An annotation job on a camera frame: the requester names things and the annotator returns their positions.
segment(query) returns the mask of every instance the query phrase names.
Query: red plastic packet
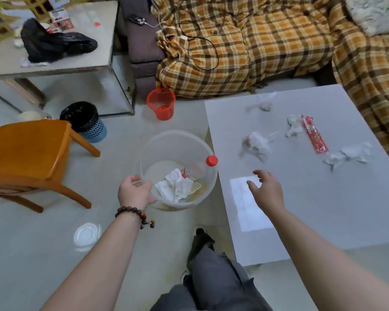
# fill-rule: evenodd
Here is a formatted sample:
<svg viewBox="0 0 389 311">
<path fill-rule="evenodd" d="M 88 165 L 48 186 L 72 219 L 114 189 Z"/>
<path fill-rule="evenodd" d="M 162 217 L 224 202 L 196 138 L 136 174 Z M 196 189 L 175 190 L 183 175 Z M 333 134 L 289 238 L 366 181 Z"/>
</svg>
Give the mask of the red plastic packet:
<svg viewBox="0 0 389 311">
<path fill-rule="evenodd" d="M 304 117 L 303 115 L 301 115 L 301 118 L 302 125 L 307 131 L 308 137 L 310 137 L 311 140 L 311 144 L 313 144 L 313 147 L 316 150 L 317 154 L 328 152 L 326 143 L 324 143 L 322 136 L 313 125 L 313 118 L 310 116 Z"/>
</svg>

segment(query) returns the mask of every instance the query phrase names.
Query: plaid blanket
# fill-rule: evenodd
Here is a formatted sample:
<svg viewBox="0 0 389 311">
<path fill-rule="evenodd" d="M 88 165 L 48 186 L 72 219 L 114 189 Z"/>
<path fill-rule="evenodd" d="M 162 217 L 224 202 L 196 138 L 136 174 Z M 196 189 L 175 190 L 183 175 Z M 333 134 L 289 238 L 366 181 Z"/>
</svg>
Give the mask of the plaid blanket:
<svg viewBox="0 0 389 311">
<path fill-rule="evenodd" d="M 353 23 L 344 0 L 320 0 L 330 10 L 333 71 L 389 155 L 389 34 L 366 36 Z"/>
<path fill-rule="evenodd" d="M 238 92 L 271 75 L 326 65 L 327 19 L 310 0 L 155 0 L 166 59 L 157 83 L 176 95 Z"/>
</svg>

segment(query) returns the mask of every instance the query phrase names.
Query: orange wooden chair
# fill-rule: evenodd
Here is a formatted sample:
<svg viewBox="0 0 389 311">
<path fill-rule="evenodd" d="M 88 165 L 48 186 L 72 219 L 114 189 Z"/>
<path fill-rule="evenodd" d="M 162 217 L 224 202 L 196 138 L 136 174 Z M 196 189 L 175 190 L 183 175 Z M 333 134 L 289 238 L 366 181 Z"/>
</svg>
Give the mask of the orange wooden chair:
<svg viewBox="0 0 389 311">
<path fill-rule="evenodd" d="M 101 155 L 71 129 L 68 121 L 38 120 L 1 126 L 0 197 L 41 213 L 41 206 L 18 194 L 52 190 L 90 209 L 91 202 L 61 184 L 72 139 L 94 157 Z"/>
</svg>

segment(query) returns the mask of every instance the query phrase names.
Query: blue trash can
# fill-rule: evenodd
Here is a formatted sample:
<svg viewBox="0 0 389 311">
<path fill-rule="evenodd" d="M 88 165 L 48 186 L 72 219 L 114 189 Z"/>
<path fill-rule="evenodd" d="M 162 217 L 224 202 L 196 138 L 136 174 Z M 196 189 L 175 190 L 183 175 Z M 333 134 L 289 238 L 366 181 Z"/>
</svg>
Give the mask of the blue trash can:
<svg viewBox="0 0 389 311">
<path fill-rule="evenodd" d="M 72 129 L 90 143 L 102 141 L 107 135 L 107 128 L 98 118 L 95 105 L 90 102 L 76 102 L 66 107 L 59 117 L 69 121 Z"/>
</svg>

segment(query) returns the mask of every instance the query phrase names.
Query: left hand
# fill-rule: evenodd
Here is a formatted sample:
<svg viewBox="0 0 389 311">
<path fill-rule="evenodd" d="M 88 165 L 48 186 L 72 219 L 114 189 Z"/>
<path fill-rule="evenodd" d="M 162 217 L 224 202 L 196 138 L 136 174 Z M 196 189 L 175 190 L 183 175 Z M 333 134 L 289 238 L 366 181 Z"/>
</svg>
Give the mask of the left hand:
<svg viewBox="0 0 389 311">
<path fill-rule="evenodd" d="M 144 210 L 148 204 L 154 203 L 156 198 L 151 195 L 153 183 L 147 180 L 140 181 L 140 176 L 126 177 L 118 189 L 118 200 L 120 206 L 131 206 Z"/>
</svg>

